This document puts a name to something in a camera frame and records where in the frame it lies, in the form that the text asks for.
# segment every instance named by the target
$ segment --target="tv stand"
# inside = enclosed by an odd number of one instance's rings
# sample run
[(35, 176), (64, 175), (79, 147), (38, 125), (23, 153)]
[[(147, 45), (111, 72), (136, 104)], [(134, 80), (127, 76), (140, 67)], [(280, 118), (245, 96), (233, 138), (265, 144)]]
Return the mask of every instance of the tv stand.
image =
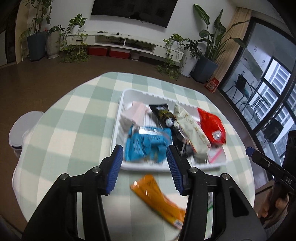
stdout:
[[(164, 42), (158, 42), (151, 39), (141, 38), (128, 34), (109, 34), (109, 33), (97, 33), (92, 31), (85, 31), (86, 37), (83, 37), (84, 43), (89, 46), (107, 46), (107, 47), (118, 47), (122, 49), (135, 50), (142, 53), (151, 54), (166, 58), (167, 51)], [(78, 35), (67, 36), (67, 43), (75, 45), (75, 42), (81, 41), (81, 37)], [(176, 65), (179, 65), (183, 51), (180, 49), (171, 49), (172, 60), (175, 61)]]

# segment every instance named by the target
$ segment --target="black snack package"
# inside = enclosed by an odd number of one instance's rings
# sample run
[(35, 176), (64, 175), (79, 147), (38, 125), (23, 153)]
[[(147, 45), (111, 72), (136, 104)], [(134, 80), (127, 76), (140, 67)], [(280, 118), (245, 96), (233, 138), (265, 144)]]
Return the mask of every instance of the black snack package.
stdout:
[(173, 144), (181, 157), (190, 157), (194, 154), (194, 149), (189, 139), (183, 132), (173, 113), (168, 110), (167, 104), (149, 105), (153, 114), (156, 115), (162, 128), (170, 128), (172, 132)]

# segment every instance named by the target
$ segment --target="table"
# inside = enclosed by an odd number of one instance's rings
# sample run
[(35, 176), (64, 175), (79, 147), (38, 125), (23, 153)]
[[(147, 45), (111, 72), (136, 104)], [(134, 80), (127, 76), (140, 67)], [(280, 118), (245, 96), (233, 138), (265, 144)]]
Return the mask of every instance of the table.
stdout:
[[(207, 172), (227, 172), (251, 205), (255, 189), (245, 147), (223, 114), (201, 93), (150, 77), (109, 72), (70, 91), (41, 118), (25, 144), (14, 172), (13, 188), (28, 221), (54, 181), (62, 173), (80, 175), (110, 155), (111, 136), (123, 90), (133, 88), (201, 107), (217, 115), (226, 130), (226, 166)], [(121, 170), (115, 189), (102, 197), (112, 240), (172, 240), (178, 230), (152, 212), (129, 188), (144, 173)], [(160, 189), (173, 202), (186, 207), (170, 173), (154, 173)], [(78, 234), (83, 237), (81, 213)]]

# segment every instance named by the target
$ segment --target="white chair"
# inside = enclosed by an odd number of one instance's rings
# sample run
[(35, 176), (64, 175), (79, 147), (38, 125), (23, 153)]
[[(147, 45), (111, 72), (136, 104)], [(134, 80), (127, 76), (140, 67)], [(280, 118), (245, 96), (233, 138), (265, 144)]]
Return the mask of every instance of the white chair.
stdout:
[(22, 140), (24, 134), (28, 133), (37, 124), (43, 114), (44, 113), (42, 111), (31, 111), (22, 115), (13, 124), (9, 132), (8, 142), (13, 149), (14, 154), (18, 158), (20, 157), (20, 154), (22, 152)]

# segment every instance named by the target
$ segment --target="white flower pot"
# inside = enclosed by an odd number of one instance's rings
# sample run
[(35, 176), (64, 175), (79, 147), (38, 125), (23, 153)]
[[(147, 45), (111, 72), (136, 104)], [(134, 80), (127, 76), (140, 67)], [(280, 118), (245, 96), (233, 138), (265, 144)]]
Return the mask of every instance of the white flower pot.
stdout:
[(190, 77), (190, 73), (195, 67), (196, 62), (197, 60), (190, 56), (190, 51), (186, 50), (180, 62), (180, 68), (179, 68), (180, 74), (185, 77)]
[(52, 59), (59, 56), (61, 43), (59, 41), (59, 34), (61, 31), (48, 33), (46, 41), (47, 58)]
[(72, 27), (72, 28), (70, 29), (70, 33), (71, 33), (71, 34), (76, 34), (76, 33), (78, 32), (78, 30), (79, 30), (79, 32), (82, 32), (82, 28), (79, 29), (79, 25), (75, 25), (74, 27)]

